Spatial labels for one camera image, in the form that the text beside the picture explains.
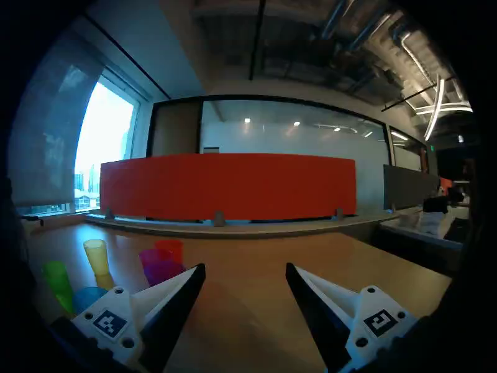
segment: desk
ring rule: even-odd
[[[113,281],[147,287],[138,253],[159,239],[77,224],[30,239],[39,281],[35,304],[48,321],[62,311],[43,281],[48,260],[67,264],[75,290],[95,286],[83,249],[107,242]],[[414,316],[435,310],[450,279],[340,233],[259,240],[182,239],[184,262],[206,264],[206,281],[167,365],[167,372],[323,372],[324,363],[285,280],[294,264],[343,287],[377,285]]]

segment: yellow cup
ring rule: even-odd
[[[89,239],[83,243],[88,262],[95,275],[106,275],[109,273],[109,261],[107,259],[107,245],[102,239]]]

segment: green cup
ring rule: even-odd
[[[102,239],[89,239],[83,243],[88,262],[95,276],[109,273],[109,261],[107,259],[107,245]]]
[[[74,313],[73,288],[69,282],[66,266],[62,262],[48,262],[43,266],[43,275],[60,305],[69,313]]]

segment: window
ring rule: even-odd
[[[84,115],[74,172],[76,211],[99,208],[100,165],[131,155],[140,101],[111,81],[110,75],[107,71],[100,77]]]
[[[357,214],[383,211],[385,126],[307,104],[219,100],[203,106],[201,149],[221,153],[318,155],[353,159]]]
[[[395,165],[428,173],[426,146],[397,129],[391,128],[390,134],[394,148]]]
[[[56,215],[67,212],[69,212],[68,203],[59,203],[58,205],[30,206],[30,207],[17,208],[17,213],[21,216]]]

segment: gray partition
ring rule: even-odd
[[[395,205],[396,209],[421,205],[436,192],[440,178],[435,175],[396,166],[383,166],[385,180],[385,209]]]

